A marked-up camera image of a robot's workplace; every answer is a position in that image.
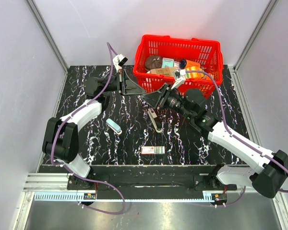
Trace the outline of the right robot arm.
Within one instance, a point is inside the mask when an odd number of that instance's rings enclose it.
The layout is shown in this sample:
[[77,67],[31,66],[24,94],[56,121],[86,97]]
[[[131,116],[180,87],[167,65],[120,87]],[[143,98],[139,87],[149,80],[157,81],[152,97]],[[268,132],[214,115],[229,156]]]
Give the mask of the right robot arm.
[[224,147],[247,164],[247,167],[218,166],[209,177],[211,188],[219,190],[228,184],[248,186],[267,198],[274,198],[281,191],[288,178],[288,155],[282,150],[265,149],[229,128],[225,120],[206,110],[206,99],[199,89],[189,89],[182,96],[165,83],[142,99],[155,110],[176,111],[189,120],[194,134]]

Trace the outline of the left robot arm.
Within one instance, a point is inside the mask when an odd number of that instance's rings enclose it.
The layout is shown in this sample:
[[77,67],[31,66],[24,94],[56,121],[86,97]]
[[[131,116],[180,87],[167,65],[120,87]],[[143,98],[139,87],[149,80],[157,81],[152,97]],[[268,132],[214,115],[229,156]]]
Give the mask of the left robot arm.
[[116,77],[88,77],[84,80],[85,102],[63,117],[52,117],[47,122],[42,151],[54,165],[63,165],[78,175],[77,183],[83,189],[94,184],[93,170],[79,154],[79,131],[103,113],[109,104],[109,92],[121,95],[141,95],[145,90],[134,82],[124,69]]

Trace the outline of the small light blue stapler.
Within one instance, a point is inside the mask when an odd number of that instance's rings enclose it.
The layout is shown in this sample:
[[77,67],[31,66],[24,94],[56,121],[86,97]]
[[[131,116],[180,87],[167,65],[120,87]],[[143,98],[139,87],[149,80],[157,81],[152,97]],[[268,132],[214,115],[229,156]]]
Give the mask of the small light blue stapler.
[[112,119],[108,118],[106,120],[106,124],[108,127],[110,127],[117,135],[120,135],[122,133],[121,127],[114,122]]

